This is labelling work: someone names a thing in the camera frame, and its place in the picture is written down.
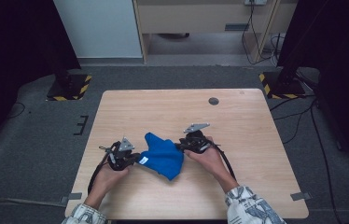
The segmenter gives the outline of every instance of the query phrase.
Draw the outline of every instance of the patterned sleeve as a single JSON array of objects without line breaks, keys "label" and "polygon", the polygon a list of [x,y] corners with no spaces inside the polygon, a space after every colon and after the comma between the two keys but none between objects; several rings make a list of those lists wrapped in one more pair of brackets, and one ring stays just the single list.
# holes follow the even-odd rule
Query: patterned sleeve
[{"label": "patterned sleeve", "polygon": [[105,216],[86,204],[79,204],[62,224],[105,224]]},{"label": "patterned sleeve", "polygon": [[225,203],[229,207],[229,224],[285,224],[268,203],[249,187],[240,186],[230,190]]}]

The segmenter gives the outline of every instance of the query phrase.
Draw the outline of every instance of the table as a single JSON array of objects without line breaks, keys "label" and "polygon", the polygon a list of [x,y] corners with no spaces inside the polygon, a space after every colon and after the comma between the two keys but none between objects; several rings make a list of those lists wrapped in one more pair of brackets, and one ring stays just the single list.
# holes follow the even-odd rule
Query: table
[{"label": "table", "polygon": [[[218,105],[209,104],[217,98]],[[106,91],[103,94],[86,145],[68,216],[87,197],[87,187],[97,163],[104,156],[99,146],[109,147],[125,135],[134,152],[147,150],[144,139],[152,132],[178,142],[191,123],[210,123],[202,129],[225,151],[238,182],[264,197],[287,218],[305,218],[300,192],[264,95],[257,89]],[[132,171],[104,198],[100,211],[107,219],[227,219],[224,193],[215,179],[185,156],[183,168],[173,181],[135,164]]]}]

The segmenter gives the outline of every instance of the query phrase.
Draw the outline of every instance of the hand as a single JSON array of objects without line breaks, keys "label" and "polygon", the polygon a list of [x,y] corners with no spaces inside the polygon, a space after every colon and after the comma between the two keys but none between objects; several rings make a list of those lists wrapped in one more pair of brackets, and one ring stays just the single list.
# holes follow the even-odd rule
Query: hand
[{"label": "hand", "polygon": [[[206,136],[206,138],[213,142],[212,137]],[[200,163],[207,172],[213,175],[225,193],[239,186],[238,182],[233,179],[225,168],[220,153],[213,146],[207,148],[202,154],[190,150],[184,150],[184,153]]]},{"label": "hand", "polygon": [[102,166],[99,174],[96,176],[93,182],[93,187],[85,200],[84,204],[99,209],[102,199],[105,197],[108,191],[110,191],[116,184],[127,175],[131,170],[131,166],[127,166],[122,171],[114,171],[108,164]]}]

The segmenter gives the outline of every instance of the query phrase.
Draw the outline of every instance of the white cabinet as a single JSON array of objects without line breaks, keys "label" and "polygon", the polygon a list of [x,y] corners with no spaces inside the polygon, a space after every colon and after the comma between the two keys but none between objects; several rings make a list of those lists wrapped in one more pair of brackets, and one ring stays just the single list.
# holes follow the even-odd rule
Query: white cabinet
[{"label": "white cabinet", "polygon": [[78,58],[142,58],[132,0],[54,0]]}]

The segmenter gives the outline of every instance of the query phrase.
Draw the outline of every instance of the blue towel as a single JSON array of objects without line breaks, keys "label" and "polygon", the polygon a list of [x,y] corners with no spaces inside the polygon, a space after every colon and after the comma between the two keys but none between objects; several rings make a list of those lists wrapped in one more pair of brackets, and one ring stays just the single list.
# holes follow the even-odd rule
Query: blue towel
[{"label": "blue towel", "polygon": [[154,133],[147,133],[145,139],[148,151],[141,153],[138,163],[173,180],[180,174],[184,159],[183,153],[177,150],[171,140],[162,140]]}]

